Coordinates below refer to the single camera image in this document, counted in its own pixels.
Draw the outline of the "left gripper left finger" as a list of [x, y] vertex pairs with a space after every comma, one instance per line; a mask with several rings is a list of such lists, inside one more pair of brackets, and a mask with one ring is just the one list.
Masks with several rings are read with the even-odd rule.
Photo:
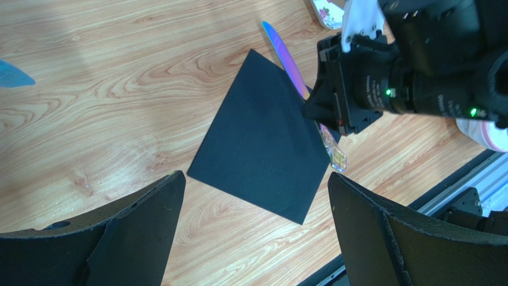
[[1, 234], [1, 284], [160, 285], [185, 185], [176, 171], [44, 229]]

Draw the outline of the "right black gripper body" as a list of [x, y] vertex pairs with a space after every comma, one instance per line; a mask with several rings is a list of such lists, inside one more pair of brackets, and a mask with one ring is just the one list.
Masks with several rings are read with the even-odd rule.
[[319, 121], [347, 136], [360, 133], [384, 112], [401, 114], [392, 86], [393, 67], [400, 55], [396, 42], [378, 34], [374, 40], [354, 36], [351, 50], [342, 51], [341, 34], [320, 40], [318, 78], [333, 81], [337, 95], [337, 120]]

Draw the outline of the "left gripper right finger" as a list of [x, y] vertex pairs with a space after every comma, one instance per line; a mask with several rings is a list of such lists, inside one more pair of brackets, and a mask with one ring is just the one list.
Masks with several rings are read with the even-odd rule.
[[506, 285], [507, 213], [455, 203], [427, 216], [333, 173], [330, 205], [350, 285]]

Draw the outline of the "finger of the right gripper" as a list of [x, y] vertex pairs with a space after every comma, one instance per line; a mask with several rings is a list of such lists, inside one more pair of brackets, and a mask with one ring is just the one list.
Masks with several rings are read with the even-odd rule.
[[325, 76], [317, 79], [310, 97], [302, 107], [302, 115], [315, 121], [337, 120], [337, 95], [333, 81]]

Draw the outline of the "iridescent knife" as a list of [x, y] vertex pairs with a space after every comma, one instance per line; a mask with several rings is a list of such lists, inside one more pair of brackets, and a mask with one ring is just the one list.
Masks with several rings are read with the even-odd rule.
[[[275, 28], [272, 27], [268, 22], [263, 21], [262, 27], [267, 34], [277, 57], [284, 67], [289, 79], [293, 83], [293, 86], [297, 90], [298, 94], [306, 101], [311, 93], [306, 86], [304, 79], [295, 63], [291, 53], [287, 46], [283, 42], [280, 35], [277, 33]], [[339, 148], [339, 140], [336, 139], [332, 132], [323, 124], [315, 122], [315, 125], [320, 133], [321, 140], [324, 148], [326, 149], [331, 167], [338, 172], [344, 172], [347, 168], [346, 155]]]

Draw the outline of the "black paper napkin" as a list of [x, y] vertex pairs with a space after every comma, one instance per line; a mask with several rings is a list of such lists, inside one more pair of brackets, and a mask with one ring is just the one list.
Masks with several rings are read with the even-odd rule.
[[303, 224], [330, 160], [302, 105], [286, 72], [250, 50], [189, 177]]

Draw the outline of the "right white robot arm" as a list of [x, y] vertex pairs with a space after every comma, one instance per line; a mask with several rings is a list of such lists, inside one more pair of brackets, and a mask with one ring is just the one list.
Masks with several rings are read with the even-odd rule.
[[384, 112], [507, 128], [506, 1], [347, 1], [302, 114], [342, 135]]

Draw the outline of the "floral tray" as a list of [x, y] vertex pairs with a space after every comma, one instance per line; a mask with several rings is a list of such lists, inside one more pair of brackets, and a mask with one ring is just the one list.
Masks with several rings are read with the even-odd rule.
[[343, 25], [345, 1], [310, 0], [320, 24], [329, 30], [339, 30]]

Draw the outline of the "pink rimmed mesh cover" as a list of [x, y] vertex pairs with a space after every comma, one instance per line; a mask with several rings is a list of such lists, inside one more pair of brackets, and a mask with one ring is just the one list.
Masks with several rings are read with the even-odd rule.
[[456, 119], [458, 129], [483, 147], [501, 153], [507, 152], [507, 129], [498, 128], [494, 122]]

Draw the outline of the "teal shirt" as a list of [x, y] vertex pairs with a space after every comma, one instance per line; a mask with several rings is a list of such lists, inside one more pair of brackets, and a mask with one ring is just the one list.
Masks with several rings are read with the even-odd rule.
[[34, 85], [35, 80], [16, 66], [1, 60], [1, 87], [17, 88]]

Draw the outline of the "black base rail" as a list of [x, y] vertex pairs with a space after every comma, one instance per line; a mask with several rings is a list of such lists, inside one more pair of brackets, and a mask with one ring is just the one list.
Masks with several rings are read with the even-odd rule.
[[[427, 216], [435, 217], [442, 208], [464, 203], [467, 212], [479, 212], [488, 217], [491, 212], [507, 213], [507, 155], [486, 151], [460, 170], [407, 206]], [[305, 285], [350, 285], [342, 254], [304, 280]]]

